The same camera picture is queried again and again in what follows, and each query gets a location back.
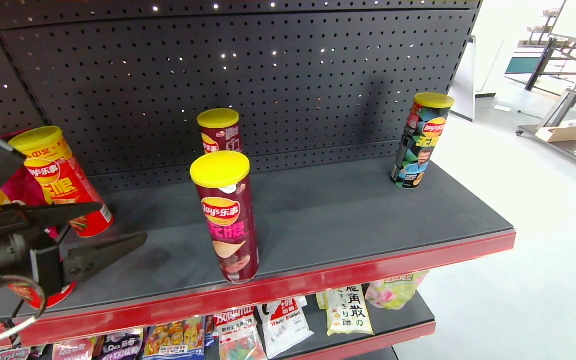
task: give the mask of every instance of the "white cable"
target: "white cable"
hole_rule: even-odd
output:
[[[40,287],[40,285],[37,284],[36,281],[34,281],[31,278],[27,278],[25,276],[0,275],[0,281],[6,281],[8,284],[10,284],[10,283],[26,283],[26,284],[28,284],[34,288],[36,295],[41,299],[41,302],[39,303],[39,308],[37,309],[37,312],[36,312],[36,314],[34,314],[33,317],[26,319],[25,321],[23,321],[19,325],[14,326],[13,328],[10,328],[9,330],[5,330],[4,332],[0,332],[0,341],[1,341],[3,339],[9,338],[11,335],[16,334],[16,333],[20,332],[21,330],[24,330],[28,326],[35,323],[37,321],[37,319],[43,314],[43,312],[45,312],[46,296],[45,296],[45,292],[43,292],[43,288]]]
[[[33,316],[33,317],[30,317],[29,319],[26,319],[24,322],[20,323],[19,325],[15,326],[14,328],[11,328],[10,330],[0,332],[0,340],[11,337],[12,335],[20,332],[21,330],[24,330],[28,326],[34,324],[36,321],[37,321],[36,317]]]

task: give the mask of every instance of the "yellow lid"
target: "yellow lid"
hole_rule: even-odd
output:
[[[63,132],[57,126],[44,126],[18,134],[8,143],[23,153],[56,142],[62,136]]]
[[[414,96],[414,102],[422,107],[442,109],[454,105],[454,98],[442,93],[420,92]]]
[[[250,160],[236,151],[206,153],[190,165],[190,178],[200,187],[219,189],[234,185],[250,172]]]
[[[232,109],[212,109],[197,116],[199,126],[208,129],[223,129],[235,125],[239,121],[239,113]]]

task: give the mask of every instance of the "cardboard box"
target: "cardboard box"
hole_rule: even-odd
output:
[[[576,127],[542,127],[535,136],[545,142],[576,141]]]

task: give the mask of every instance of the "lay's chip can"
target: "lay's chip can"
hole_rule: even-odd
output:
[[[238,112],[232,109],[204,111],[197,116],[197,124],[206,154],[223,150],[242,152]]]
[[[430,164],[454,99],[441,93],[420,92],[407,118],[390,177],[403,189],[415,189]]]
[[[9,144],[25,155],[23,165],[53,203],[103,203],[57,126],[38,127],[24,132],[10,139]],[[77,231],[77,235],[89,238],[107,230],[113,221],[114,217],[103,205],[101,210],[68,223]]]
[[[247,157],[228,150],[206,153],[190,166],[221,274],[235,284],[259,270],[249,171]]]

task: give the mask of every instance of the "snack bag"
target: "snack bag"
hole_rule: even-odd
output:
[[[214,320],[212,316],[206,316],[205,320],[205,333],[203,337],[203,342],[205,347],[210,347],[214,345]]]
[[[43,355],[43,351],[45,350],[46,347],[47,347],[47,345],[31,347],[30,348],[30,355],[28,355],[28,359],[37,360],[38,358],[40,358],[41,355]]]
[[[399,310],[413,298],[428,271],[372,281],[366,291],[366,300],[380,309]]]
[[[253,313],[249,306],[214,315],[219,360],[267,360]]]
[[[305,296],[297,296],[294,298],[294,300],[297,301],[297,304],[301,308],[305,308],[306,306],[308,306],[308,299],[306,299]]]
[[[97,360],[135,360],[142,343],[142,328],[105,335]]]
[[[326,292],[327,335],[373,335],[361,285],[341,287]]]
[[[314,335],[297,298],[258,305],[256,309],[261,317],[265,351],[269,359]]]
[[[203,317],[150,328],[144,360],[203,359]]]
[[[325,310],[326,309],[326,292],[322,291],[322,292],[317,292],[317,294],[315,295],[315,298],[317,299],[317,306],[319,307],[319,310]]]
[[[75,339],[55,342],[52,360],[91,360],[98,338]]]
[[[29,347],[0,350],[0,360],[25,360],[29,355]]]

